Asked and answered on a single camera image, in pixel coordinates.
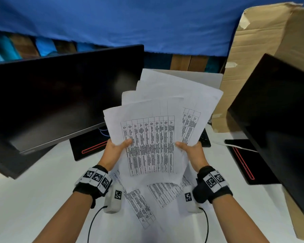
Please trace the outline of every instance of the black monitor screen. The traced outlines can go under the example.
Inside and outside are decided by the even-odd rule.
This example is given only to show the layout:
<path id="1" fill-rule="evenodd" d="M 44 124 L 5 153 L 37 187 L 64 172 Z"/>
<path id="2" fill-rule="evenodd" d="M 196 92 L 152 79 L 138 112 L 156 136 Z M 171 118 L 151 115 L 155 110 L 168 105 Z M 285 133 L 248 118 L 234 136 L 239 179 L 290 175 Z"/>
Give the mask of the black monitor screen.
<path id="1" fill-rule="evenodd" d="M 304 212 L 304 72 L 265 54 L 229 112 Z"/>
<path id="2" fill-rule="evenodd" d="M 0 138 L 22 152 L 89 131 L 135 90 L 143 53 L 137 45 L 0 64 Z"/>

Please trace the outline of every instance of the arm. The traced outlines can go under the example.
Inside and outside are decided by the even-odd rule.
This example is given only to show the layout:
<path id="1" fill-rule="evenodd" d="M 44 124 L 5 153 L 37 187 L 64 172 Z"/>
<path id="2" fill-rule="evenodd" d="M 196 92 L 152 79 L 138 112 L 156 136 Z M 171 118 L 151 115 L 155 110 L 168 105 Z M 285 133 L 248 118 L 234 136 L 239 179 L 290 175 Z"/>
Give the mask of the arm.
<path id="1" fill-rule="evenodd" d="M 195 146 L 187 146 L 177 142 L 176 145 L 187 152 L 194 170 L 209 166 L 198 142 Z M 228 243 L 269 243 L 257 225 L 231 195 L 223 195 L 213 200 L 213 207 L 219 224 Z"/>
<path id="2" fill-rule="evenodd" d="M 131 144 L 128 139 L 115 146 L 109 139 L 99 165 L 111 171 L 124 148 Z M 92 204 L 92 196 L 74 192 L 62 205 L 33 243 L 74 243 L 76 242 Z"/>

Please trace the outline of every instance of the white sensor device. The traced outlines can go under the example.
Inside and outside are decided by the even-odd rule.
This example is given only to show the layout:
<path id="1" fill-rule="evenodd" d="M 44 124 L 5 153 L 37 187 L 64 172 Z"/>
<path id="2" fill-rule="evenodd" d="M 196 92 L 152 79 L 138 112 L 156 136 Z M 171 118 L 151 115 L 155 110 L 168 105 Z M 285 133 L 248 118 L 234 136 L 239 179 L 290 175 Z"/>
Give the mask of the white sensor device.
<path id="1" fill-rule="evenodd" d="M 187 211 L 190 213 L 201 213 L 203 212 L 201 209 L 199 209 L 200 204 L 198 204 L 193 196 L 193 186 L 188 185 L 183 188 L 183 194 L 185 196 L 185 205 L 187 208 Z"/>
<path id="2" fill-rule="evenodd" d="M 105 204 L 107 208 L 104 208 L 105 213 L 113 214 L 119 212 L 122 207 L 122 199 L 124 197 L 123 187 L 115 182 L 109 187 L 107 194 L 105 195 Z"/>

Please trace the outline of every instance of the white cable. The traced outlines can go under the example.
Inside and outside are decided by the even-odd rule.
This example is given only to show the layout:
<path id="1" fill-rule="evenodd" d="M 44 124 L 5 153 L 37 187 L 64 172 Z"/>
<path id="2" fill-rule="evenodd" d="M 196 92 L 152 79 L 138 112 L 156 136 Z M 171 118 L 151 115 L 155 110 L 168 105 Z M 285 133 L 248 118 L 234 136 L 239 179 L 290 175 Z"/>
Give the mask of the white cable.
<path id="1" fill-rule="evenodd" d="M 212 142 L 212 141 L 211 141 L 211 143 L 214 143 L 214 144 L 217 144 L 217 145 L 223 145 L 223 146 L 236 147 L 236 148 L 239 148 L 239 149 L 248 150 L 248 151 L 253 151 L 253 152 L 256 152 L 256 153 L 258 152 L 258 151 L 252 150 L 252 149 L 248 149 L 248 148 L 244 148 L 244 147 L 239 147 L 239 146 L 232 145 L 232 144 L 218 143 L 218 142 Z"/>

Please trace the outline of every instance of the desk surface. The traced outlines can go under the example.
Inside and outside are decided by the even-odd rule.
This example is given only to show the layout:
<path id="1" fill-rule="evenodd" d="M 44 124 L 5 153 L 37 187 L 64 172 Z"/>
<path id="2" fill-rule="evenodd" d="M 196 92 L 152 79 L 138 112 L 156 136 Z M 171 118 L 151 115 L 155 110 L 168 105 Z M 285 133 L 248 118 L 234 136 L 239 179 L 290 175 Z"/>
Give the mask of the desk surface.
<path id="1" fill-rule="evenodd" d="M 211 141 L 245 138 L 243 133 L 214 133 L 206 127 Z M 218 169 L 230 184 L 235 199 L 245 209 L 270 242 L 304 242 L 296 238 L 281 185 L 250 186 L 225 146 L 212 143 L 204 148 L 208 162 Z M 102 152 L 75 162 L 69 141 L 49 151 L 17 180 L 0 175 L 0 243 L 32 242 L 42 228 L 62 206 L 73 190 L 74 182 L 84 170 L 98 163 Z M 90 210 L 77 242 L 86 242 L 94 214 L 103 206 Z M 143 229 L 128 223 L 128 210 L 96 217 L 93 229 L 105 228 L 104 235 L 92 230 L 90 242 L 149 242 Z M 209 219 L 208 242 L 226 242 L 213 210 Z M 206 220 L 203 213 L 191 215 L 165 233 L 166 242 L 204 242 Z"/>

